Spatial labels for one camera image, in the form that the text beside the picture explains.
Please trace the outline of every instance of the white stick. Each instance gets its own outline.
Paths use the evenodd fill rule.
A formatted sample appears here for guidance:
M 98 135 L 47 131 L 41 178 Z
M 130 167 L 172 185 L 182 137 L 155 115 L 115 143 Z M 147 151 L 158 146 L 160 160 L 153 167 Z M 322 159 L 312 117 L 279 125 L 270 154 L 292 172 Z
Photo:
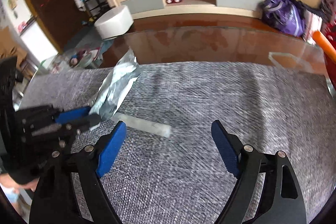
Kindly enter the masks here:
M 141 130 L 141 131 L 145 131 L 148 133 L 154 133 L 156 135 L 163 136 L 166 138 L 168 138 L 171 133 L 171 126 L 167 124 L 150 122 L 150 121 L 132 117 L 126 114 L 122 114 L 119 112 L 115 113 L 112 116 L 111 120 L 114 122 L 123 121 L 128 127 Z

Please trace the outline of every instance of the silver plastic bag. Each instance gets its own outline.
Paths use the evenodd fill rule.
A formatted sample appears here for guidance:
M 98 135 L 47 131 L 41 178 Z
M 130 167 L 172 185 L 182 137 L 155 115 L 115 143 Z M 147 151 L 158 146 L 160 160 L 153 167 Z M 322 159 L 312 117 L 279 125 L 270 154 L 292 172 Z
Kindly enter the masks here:
M 129 49 L 104 79 L 90 114 L 99 114 L 103 121 L 111 118 L 120 107 L 140 73 L 141 69 L 137 63 L 137 58 L 134 56 L 133 51 Z

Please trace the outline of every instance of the person's hand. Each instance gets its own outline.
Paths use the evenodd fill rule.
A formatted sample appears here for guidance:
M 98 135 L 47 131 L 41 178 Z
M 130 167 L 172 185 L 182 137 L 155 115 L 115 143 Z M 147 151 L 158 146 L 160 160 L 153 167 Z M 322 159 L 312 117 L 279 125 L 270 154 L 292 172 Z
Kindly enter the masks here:
M 37 183 L 39 182 L 39 179 L 34 179 L 33 181 L 25 184 L 25 185 L 21 185 L 21 184 L 17 184 L 9 174 L 1 174 L 0 175 L 0 183 L 2 184 L 2 186 L 6 187 L 6 188 L 14 188 L 15 192 L 18 192 L 18 190 L 20 188 L 23 189 L 31 189 L 32 191 L 35 191 Z

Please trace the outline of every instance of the purple bag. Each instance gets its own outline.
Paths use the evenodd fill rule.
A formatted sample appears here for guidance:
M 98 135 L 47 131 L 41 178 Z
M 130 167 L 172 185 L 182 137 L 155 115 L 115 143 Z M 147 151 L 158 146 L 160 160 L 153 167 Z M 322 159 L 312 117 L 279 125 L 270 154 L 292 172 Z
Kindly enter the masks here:
M 296 3 L 296 0 L 265 0 L 262 21 L 280 32 L 300 37 L 305 32 L 305 20 Z

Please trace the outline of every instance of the wooden door frame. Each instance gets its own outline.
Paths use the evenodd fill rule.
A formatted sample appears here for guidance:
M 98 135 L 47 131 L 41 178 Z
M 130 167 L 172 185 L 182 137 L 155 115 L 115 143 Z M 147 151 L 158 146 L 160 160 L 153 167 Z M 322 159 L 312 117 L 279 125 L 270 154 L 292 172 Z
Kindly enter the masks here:
M 33 4 L 31 3 L 30 0 L 25 0 L 31 14 L 36 18 L 36 22 L 38 26 L 41 28 L 41 30 L 44 32 L 45 36 L 49 39 L 50 43 L 56 48 L 58 53 L 62 54 L 63 50 L 60 48 L 54 37 L 51 35 L 47 27 L 44 25 L 43 21 L 39 18 Z

